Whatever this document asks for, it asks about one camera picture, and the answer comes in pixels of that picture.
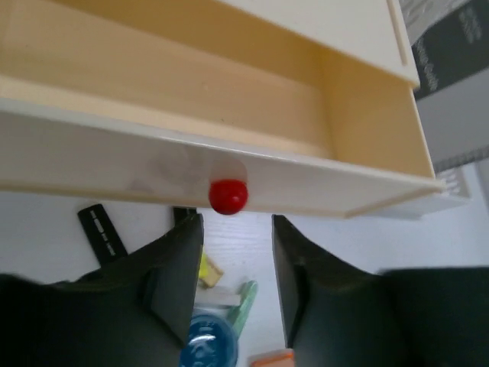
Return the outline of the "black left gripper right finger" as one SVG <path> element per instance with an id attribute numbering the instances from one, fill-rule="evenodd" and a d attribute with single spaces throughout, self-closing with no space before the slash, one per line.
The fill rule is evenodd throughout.
<path id="1" fill-rule="evenodd" d="M 298 366 L 486 366 L 488 269 L 372 274 L 273 216 L 285 344 Z"/>

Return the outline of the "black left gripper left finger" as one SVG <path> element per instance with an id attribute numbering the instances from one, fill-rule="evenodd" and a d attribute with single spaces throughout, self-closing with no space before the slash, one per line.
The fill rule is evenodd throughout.
<path id="1" fill-rule="evenodd" d="M 76 281 L 1 276 L 3 366 L 176 366 L 203 248 L 187 216 L 150 244 Z"/>

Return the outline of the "blue ink bottle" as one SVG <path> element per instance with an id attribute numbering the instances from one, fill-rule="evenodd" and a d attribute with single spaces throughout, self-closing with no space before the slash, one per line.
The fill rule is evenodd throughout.
<path id="1" fill-rule="evenodd" d="M 196 311 L 179 366 L 235 367 L 237 361 L 238 337 L 232 325 L 217 314 Z"/>

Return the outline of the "cream drawer cabinet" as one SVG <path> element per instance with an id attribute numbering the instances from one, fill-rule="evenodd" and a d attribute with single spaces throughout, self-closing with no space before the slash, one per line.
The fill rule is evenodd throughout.
<path id="1" fill-rule="evenodd" d="M 441 193 L 396 1 L 3 1 L 1 188 L 348 218 Z"/>

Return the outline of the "grey setup guide booklet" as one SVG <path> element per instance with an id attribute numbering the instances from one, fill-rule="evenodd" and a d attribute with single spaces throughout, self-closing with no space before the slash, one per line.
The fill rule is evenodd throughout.
<path id="1" fill-rule="evenodd" d="M 426 10 L 409 22 L 419 73 L 416 104 L 435 171 L 488 156 L 488 3 L 447 1 L 425 31 Z"/>

